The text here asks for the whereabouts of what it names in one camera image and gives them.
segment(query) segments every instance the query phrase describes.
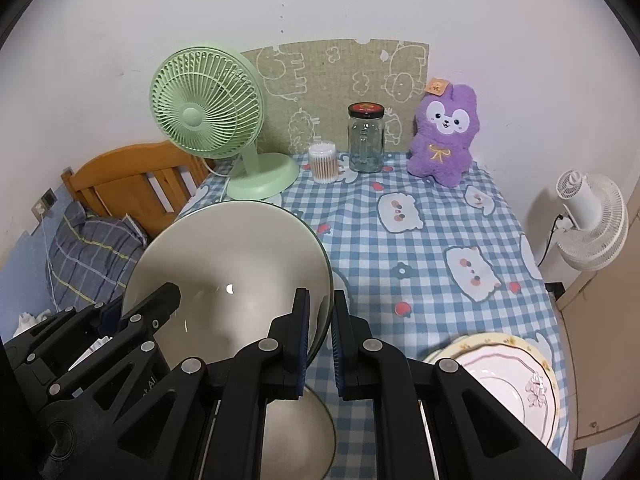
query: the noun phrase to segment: glass jar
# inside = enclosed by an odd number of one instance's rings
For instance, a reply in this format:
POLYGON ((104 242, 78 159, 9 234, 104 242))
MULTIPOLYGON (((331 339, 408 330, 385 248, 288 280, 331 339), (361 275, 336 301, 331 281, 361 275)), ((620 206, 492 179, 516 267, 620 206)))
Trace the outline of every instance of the glass jar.
POLYGON ((349 167, 359 173, 382 170, 385 107, 376 103, 349 106, 349 167))

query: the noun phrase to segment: orange tag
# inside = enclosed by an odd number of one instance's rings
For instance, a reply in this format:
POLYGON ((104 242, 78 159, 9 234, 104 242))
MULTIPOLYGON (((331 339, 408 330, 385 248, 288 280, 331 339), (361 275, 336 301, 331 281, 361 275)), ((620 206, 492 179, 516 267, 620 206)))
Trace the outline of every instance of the orange tag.
POLYGON ((429 82, 424 88, 424 91, 439 96, 444 94, 444 91, 447 89, 448 85, 449 81, 447 81, 446 79, 436 79, 432 77, 431 79, 429 79, 429 82))

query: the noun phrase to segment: desk fan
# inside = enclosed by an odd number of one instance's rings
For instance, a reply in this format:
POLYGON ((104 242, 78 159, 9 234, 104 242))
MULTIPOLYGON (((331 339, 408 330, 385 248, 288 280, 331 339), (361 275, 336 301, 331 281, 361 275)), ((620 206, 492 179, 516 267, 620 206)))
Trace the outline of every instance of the desk fan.
POLYGON ((258 71, 239 52, 214 46, 176 52, 156 72, 150 102, 156 123, 178 148, 203 158, 242 156, 229 175, 231 198, 268 198, 298 177, 290 156, 258 155, 264 96, 258 71))
POLYGON ((620 189, 610 178, 565 171, 556 192, 569 213, 556 222, 558 248, 577 270, 600 270, 618 256, 626 240, 629 216, 620 189))

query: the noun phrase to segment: wooden cabinet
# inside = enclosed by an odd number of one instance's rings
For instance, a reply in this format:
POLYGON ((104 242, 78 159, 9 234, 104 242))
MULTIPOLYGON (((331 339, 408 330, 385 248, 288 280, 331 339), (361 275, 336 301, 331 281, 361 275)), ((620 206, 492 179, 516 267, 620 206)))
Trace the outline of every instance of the wooden cabinet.
POLYGON ((640 416, 640 221, 631 219, 617 259, 561 306, 575 371, 576 447, 632 431, 640 416))

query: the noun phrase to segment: black and red lid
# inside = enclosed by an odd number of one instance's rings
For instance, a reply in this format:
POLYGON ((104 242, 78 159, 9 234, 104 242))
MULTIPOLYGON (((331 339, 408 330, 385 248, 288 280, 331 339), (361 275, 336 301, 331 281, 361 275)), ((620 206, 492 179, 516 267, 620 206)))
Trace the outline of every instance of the black and red lid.
POLYGON ((358 119, 379 119, 385 114, 385 107, 377 103, 354 103, 349 106, 349 115, 358 119))

